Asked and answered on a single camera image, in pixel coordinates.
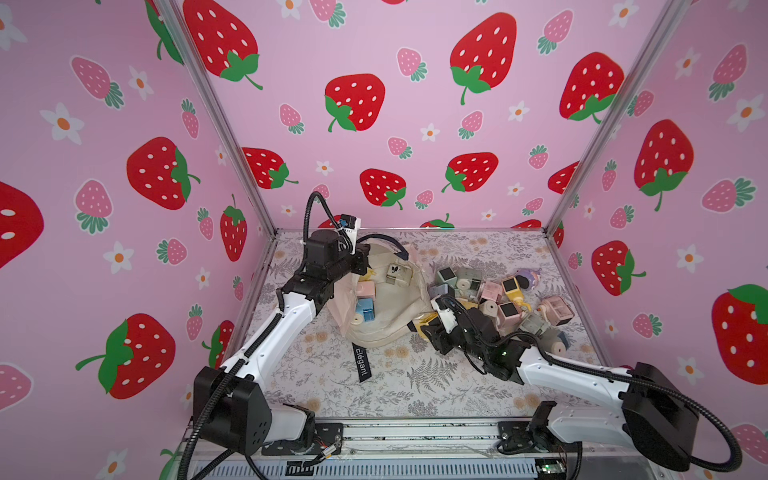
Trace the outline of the yellow pencil sharpener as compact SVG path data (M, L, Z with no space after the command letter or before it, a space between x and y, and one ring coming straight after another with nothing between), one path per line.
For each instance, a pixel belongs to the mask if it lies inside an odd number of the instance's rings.
M435 319L439 319L439 315L437 312L428 312L423 313L419 315L417 318L415 318L412 323L416 329L416 332L419 334L419 336L425 340L428 339L427 335L424 333L423 328L425 326L428 326L430 322L432 322Z
M526 302L523 293L523 287L529 285L524 277L510 276L504 279L501 285L508 300L515 304L518 309L527 312L532 310L531 305Z

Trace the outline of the blue grey pencil sharpener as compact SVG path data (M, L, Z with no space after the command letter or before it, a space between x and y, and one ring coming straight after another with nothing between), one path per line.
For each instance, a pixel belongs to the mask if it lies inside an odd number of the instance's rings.
M449 284L432 285L428 288L428 294L431 299L436 299L443 296L454 298L455 289Z

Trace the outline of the grey green pencil sharpener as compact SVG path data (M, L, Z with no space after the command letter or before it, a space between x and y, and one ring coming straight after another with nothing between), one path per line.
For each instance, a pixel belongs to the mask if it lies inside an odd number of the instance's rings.
M459 268L456 270L456 290L460 297L477 298L483 286L483 274L480 270L472 268Z

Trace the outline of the mint green pencil sharpener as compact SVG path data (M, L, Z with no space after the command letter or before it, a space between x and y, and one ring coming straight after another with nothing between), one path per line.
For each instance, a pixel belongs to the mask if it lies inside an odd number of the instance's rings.
M458 277L455 271L451 267L439 268L435 272L435 284L436 285L449 285L451 288L455 288Z

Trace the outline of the cream canvas tote bag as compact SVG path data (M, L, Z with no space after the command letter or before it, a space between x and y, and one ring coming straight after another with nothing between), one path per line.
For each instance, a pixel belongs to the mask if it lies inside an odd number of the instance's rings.
M423 313L432 312L427 281L422 269L413 261L411 253L393 238L373 234L360 245L369 246L369 268L363 275L350 273L335 284L334 297L326 304L339 331L352 344L353 361L358 381L372 378L368 360L370 349L387 346L412 332L412 321ZM386 283L386 273L391 263L410 266L413 277L409 287L401 288ZM356 285L360 281L376 283L375 320L353 325L355 307L359 299Z

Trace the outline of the pale green pencil sharpener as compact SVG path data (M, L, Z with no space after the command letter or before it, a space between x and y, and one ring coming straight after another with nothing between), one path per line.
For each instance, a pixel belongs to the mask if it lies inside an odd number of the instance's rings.
M529 312L522 319L518 329L541 338L551 327L550 322L536 312Z

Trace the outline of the purple pencil sharpener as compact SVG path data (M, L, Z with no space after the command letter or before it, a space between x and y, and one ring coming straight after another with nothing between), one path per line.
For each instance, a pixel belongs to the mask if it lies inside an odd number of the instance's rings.
M540 284L541 270L533 268L520 268L516 271L515 277L521 290L531 291L536 289Z

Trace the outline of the grey green blue sharpener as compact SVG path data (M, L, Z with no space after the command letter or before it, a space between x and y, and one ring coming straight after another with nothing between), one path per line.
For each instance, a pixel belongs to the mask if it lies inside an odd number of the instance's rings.
M564 356L570 346L566 334L555 327L544 332L540 341L547 353L556 356Z

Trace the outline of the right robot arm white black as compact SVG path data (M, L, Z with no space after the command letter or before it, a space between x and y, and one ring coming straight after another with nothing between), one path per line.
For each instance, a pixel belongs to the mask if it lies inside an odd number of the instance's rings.
M438 296L432 304L433 313L416 320L414 328L438 353L458 350L482 375L559 390L589 402L583 411L555 403L544 406L529 424L533 440L623 446L678 472L697 466L729 473L741 467L743 453L729 427L680 392L656 367L638 363L633 368L612 368L570 360L550 353L541 335L523 329L501 335L479 308L466 308L451 296ZM694 455L701 419L722 436L727 460Z

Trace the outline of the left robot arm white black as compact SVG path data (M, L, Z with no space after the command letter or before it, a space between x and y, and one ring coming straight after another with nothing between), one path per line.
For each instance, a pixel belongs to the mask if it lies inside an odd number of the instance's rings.
M187 479L192 456L201 439L224 448L196 474L202 479L231 455L247 460L261 447L277 444L305 452L315 447L315 414L297 405L270 405L269 377L299 333L333 298L335 284L369 268L370 247L337 252L333 241L305 246L301 268L277 290L271 319L217 369L203 368L194 382L191 434L180 457L179 479Z

